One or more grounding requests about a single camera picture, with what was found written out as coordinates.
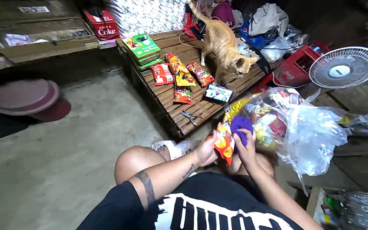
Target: concrete floor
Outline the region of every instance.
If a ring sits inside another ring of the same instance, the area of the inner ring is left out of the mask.
[[[63,92],[72,104],[66,118],[0,139],[0,230],[75,229],[115,186],[123,150],[167,139],[120,69]],[[209,129],[207,122],[191,138]],[[293,170],[280,165],[277,177],[293,196],[286,183],[299,182]],[[358,189],[334,165],[306,183]]]

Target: smartphone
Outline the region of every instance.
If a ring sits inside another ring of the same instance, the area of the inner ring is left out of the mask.
[[[207,85],[207,90],[205,91],[206,97],[220,100],[223,102],[229,102],[233,94],[234,92],[229,89],[226,89],[221,86],[214,86],[212,84]]]

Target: green box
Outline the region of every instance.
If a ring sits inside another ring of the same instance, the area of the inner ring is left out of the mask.
[[[147,34],[135,35],[122,41],[127,52],[131,52],[137,61],[160,53],[160,48]]]
[[[132,52],[129,52],[129,49],[126,47],[125,44],[123,44],[123,47],[127,50],[127,55],[129,55],[133,60],[137,61],[139,65],[146,65],[149,62],[152,62],[153,60],[160,57],[160,53],[156,53],[155,55],[151,55],[145,58],[140,58],[139,60],[136,60],[136,57],[133,55]]]
[[[143,71],[143,70],[146,70],[146,69],[150,68],[153,65],[157,65],[157,64],[160,64],[160,63],[161,63],[161,59],[157,58],[156,60],[154,60],[154,61],[152,61],[150,63],[147,63],[146,65],[139,66],[139,69],[141,71]]]

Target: fan grille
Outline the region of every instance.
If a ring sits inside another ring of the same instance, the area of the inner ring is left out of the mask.
[[[350,73],[340,78],[329,75],[331,68],[346,65]],[[368,80],[368,48],[345,47],[332,50],[318,58],[310,67],[309,78],[325,88],[347,88]]]

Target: cat ear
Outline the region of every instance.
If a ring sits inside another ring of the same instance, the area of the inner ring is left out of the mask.
[[[237,61],[236,61],[236,66],[238,66],[238,67],[241,67],[243,64],[244,64],[244,62],[245,62],[245,59],[243,59],[243,58],[239,58]]]
[[[257,62],[258,60],[259,60],[259,57],[253,57],[249,59],[249,61],[251,62],[251,65],[255,64],[255,62]]]

